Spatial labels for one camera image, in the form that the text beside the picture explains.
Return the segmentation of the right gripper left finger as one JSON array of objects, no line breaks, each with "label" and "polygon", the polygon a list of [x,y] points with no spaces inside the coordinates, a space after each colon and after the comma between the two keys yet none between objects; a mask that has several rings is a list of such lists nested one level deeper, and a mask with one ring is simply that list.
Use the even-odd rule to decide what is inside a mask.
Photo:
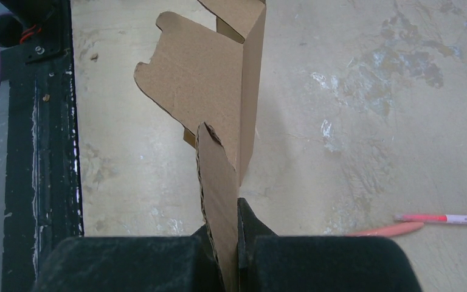
[{"label": "right gripper left finger", "polygon": [[205,226],[188,236],[71,237],[33,291],[224,291]]}]

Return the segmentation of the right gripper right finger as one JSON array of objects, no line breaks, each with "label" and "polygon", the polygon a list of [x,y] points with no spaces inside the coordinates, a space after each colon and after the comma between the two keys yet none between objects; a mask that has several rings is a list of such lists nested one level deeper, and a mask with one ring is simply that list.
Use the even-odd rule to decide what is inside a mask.
[{"label": "right gripper right finger", "polygon": [[404,251],[377,236],[278,236],[238,199],[240,291],[421,291]]}]

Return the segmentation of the brown cardboard box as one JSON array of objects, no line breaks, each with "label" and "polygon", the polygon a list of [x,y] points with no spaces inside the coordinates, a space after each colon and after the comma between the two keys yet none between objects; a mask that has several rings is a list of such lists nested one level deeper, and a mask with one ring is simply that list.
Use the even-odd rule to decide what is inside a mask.
[{"label": "brown cardboard box", "polygon": [[254,148],[266,3],[201,5],[215,16],[215,30],[162,12],[155,51],[148,63],[137,64],[134,80],[195,138],[209,242],[224,289],[237,291],[237,199]]}]

